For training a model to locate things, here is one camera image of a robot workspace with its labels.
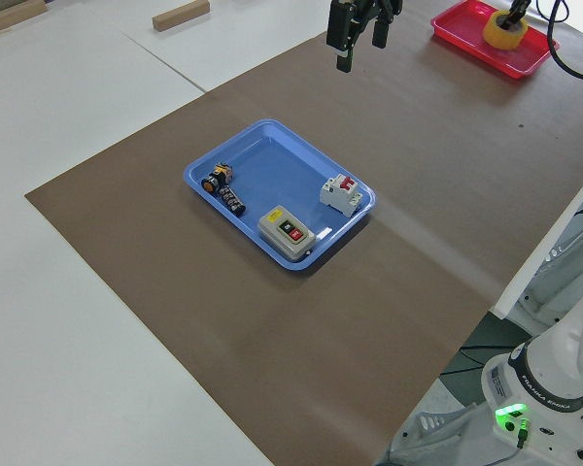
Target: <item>red tray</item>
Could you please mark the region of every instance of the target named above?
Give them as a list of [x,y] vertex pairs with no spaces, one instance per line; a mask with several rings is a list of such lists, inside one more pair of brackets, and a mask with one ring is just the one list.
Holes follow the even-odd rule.
[[[530,27],[515,50],[488,45],[482,30],[497,9],[477,0],[465,0],[431,21],[434,34],[467,51],[514,79],[532,74],[551,54],[546,34]],[[554,42],[555,50],[559,44]]]

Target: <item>blue tray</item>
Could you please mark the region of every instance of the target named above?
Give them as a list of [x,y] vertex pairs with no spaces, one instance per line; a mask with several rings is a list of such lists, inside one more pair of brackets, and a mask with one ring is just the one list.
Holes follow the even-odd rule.
[[[213,196],[201,187],[201,180],[218,162],[233,168],[230,186],[246,205],[246,212],[240,217],[232,214],[219,196]],[[339,173],[355,180],[363,194],[360,208],[350,218],[320,202],[322,185]],[[374,192],[365,183],[273,119],[257,121],[192,162],[184,171],[184,180],[289,270],[306,269],[376,203]],[[311,254],[298,262],[289,261],[259,236],[259,219],[279,204],[318,237]]]

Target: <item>cable connector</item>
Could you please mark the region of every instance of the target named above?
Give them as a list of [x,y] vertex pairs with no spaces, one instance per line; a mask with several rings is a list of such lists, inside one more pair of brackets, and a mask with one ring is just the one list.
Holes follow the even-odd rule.
[[518,445],[516,448],[522,449],[529,437],[529,426],[531,425],[531,421],[528,419],[521,420],[521,428],[518,431]]

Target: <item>tray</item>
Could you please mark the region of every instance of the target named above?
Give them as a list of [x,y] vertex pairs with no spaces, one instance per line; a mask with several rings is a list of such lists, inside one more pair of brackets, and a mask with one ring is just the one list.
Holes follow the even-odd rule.
[[[531,75],[550,56],[546,35],[529,27],[515,50],[488,45],[482,30],[497,9],[477,0],[465,0],[431,21],[434,34],[467,51],[514,79]],[[554,42],[555,49],[559,44]]]
[[[219,196],[201,187],[201,180],[218,162],[233,168],[229,185],[246,205],[246,212],[241,216],[232,214]],[[359,209],[350,218],[320,202],[322,185],[339,173],[354,179],[363,194]],[[358,177],[273,119],[257,121],[192,162],[184,171],[184,180],[288,270],[306,269],[366,216],[376,202],[374,192]],[[289,261],[259,236],[259,219],[279,204],[318,237],[312,252],[298,262]]]

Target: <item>yellow label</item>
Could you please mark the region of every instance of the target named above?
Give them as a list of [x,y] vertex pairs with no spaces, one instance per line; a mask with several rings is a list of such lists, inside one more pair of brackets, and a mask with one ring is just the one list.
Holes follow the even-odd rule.
[[268,216],[268,220],[270,221],[270,223],[274,223],[276,221],[276,219],[279,216],[281,216],[282,214],[283,214],[283,211],[281,209],[275,209]]

